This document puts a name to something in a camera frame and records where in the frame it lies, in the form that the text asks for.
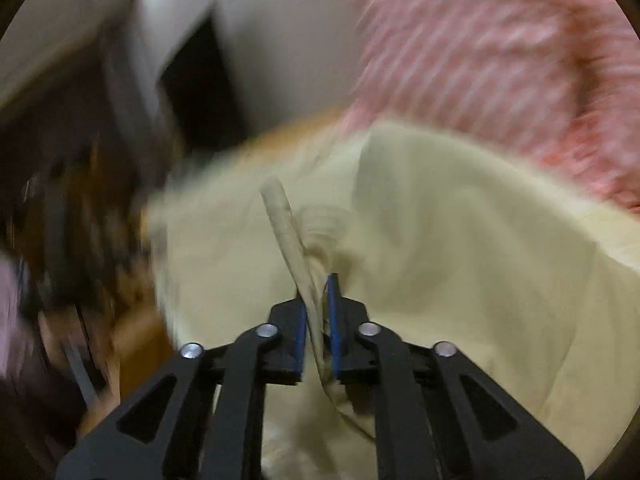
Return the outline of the beige khaki pants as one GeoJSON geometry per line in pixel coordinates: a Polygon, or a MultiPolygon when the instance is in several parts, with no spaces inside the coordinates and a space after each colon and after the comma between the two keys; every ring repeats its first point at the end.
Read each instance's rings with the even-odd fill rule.
{"type": "Polygon", "coordinates": [[[326,278],[420,346],[456,344],[598,479],[639,468],[639,220],[456,134],[264,136],[146,208],[178,344],[216,347],[326,278]]]}

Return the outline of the pink polka dot upper pillow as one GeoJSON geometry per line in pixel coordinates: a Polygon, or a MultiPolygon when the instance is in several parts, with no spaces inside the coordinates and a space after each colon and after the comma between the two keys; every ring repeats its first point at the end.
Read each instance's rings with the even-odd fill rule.
{"type": "Polygon", "coordinates": [[[639,38],[616,0],[356,0],[343,124],[466,133],[639,207],[639,38]]]}

